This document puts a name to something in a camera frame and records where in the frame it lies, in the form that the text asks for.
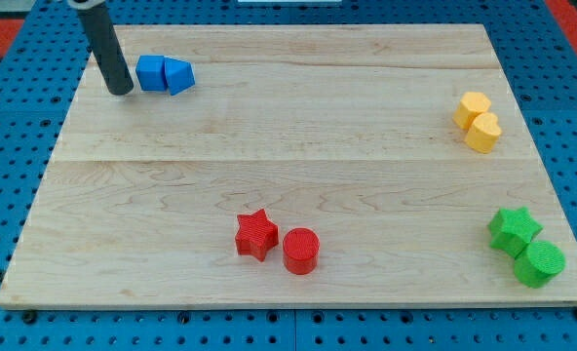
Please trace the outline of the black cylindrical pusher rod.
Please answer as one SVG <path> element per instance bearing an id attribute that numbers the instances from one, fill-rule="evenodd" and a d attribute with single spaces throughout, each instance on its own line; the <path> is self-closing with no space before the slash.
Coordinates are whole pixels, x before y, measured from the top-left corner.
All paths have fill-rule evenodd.
<path id="1" fill-rule="evenodd" d="M 105 0 L 76 0 L 76 12 L 93 50 L 108 92 L 129 93 L 134 82 L 124 58 Z"/>

